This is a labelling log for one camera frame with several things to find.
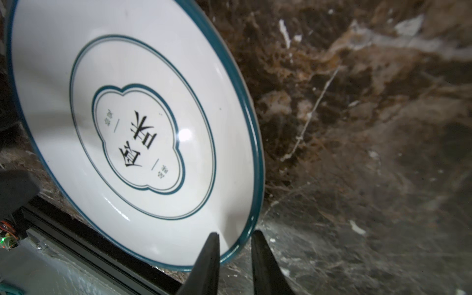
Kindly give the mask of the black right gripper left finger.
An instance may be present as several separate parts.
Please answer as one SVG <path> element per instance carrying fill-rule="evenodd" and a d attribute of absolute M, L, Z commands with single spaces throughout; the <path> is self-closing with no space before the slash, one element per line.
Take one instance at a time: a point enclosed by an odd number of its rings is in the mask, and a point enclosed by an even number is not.
<path fill-rule="evenodd" d="M 177 295 L 217 295 L 219 275 L 220 236 L 212 232 Z"/>

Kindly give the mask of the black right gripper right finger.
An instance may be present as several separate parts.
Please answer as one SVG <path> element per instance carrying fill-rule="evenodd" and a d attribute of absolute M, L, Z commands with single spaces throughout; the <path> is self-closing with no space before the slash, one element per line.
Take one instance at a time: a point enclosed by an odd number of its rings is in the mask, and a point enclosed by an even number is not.
<path fill-rule="evenodd" d="M 264 234 L 256 230 L 251 238 L 251 260 L 255 295 L 294 295 Z"/>

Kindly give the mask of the white plate teal line rim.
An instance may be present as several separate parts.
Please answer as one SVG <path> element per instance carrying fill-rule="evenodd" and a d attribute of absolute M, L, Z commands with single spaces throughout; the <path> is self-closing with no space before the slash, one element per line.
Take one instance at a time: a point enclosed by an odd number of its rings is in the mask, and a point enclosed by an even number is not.
<path fill-rule="evenodd" d="M 265 183 L 253 100 L 195 1 L 9 1 L 6 60 L 46 171 L 105 238 L 190 271 L 211 233 L 234 258 Z"/>

